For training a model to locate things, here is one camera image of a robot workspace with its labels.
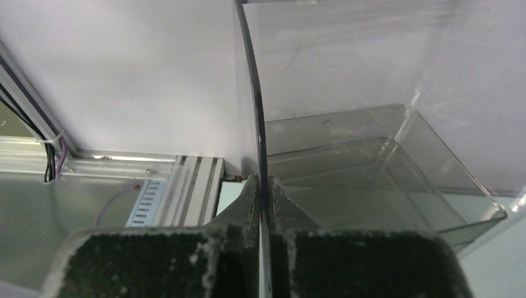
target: purple wire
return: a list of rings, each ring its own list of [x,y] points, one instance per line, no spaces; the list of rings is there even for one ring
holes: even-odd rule
[[[106,204],[104,204],[104,206],[102,206],[102,209],[99,211],[99,214],[97,214],[97,217],[95,217],[95,220],[93,221],[93,227],[94,228],[98,228],[99,225],[100,225],[100,221],[102,220],[102,217],[104,216],[104,213],[106,213],[106,210],[108,209],[108,207],[110,207],[110,205],[114,202],[114,200],[118,199],[120,196],[130,192],[130,191],[133,191],[135,190],[135,184],[134,185],[131,185],[131,187],[128,187],[126,189],[123,189],[121,191],[119,191],[118,193],[114,194],[113,197],[111,197],[107,202]]]
[[[62,156],[60,157],[60,160],[56,164],[56,177],[62,173],[62,167],[64,166],[64,162],[66,161],[66,155],[68,154],[68,146],[66,145],[66,142],[64,141],[63,137],[60,137],[60,146],[62,148]]]
[[[5,61],[2,59],[0,62],[3,62],[4,69],[7,71],[11,79],[15,82],[15,84],[20,88],[22,93],[26,96],[27,100],[33,105],[35,110],[37,110],[37,113],[40,114],[44,122],[51,128],[51,131],[55,133],[55,135],[59,134],[59,130],[51,123],[51,120],[48,118],[48,116],[44,113],[42,108],[37,104],[33,96],[29,93],[29,91],[25,88],[24,84],[20,81],[18,76],[15,74],[15,72],[11,69],[11,67],[5,63]],[[58,176],[62,172],[62,166],[64,165],[64,162],[66,161],[66,155],[68,154],[68,146],[66,142],[64,141],[63,137],[60,137],[60,145],[62,149],[62,156],[60,157],[60,160],[55,168],[56,175]]]

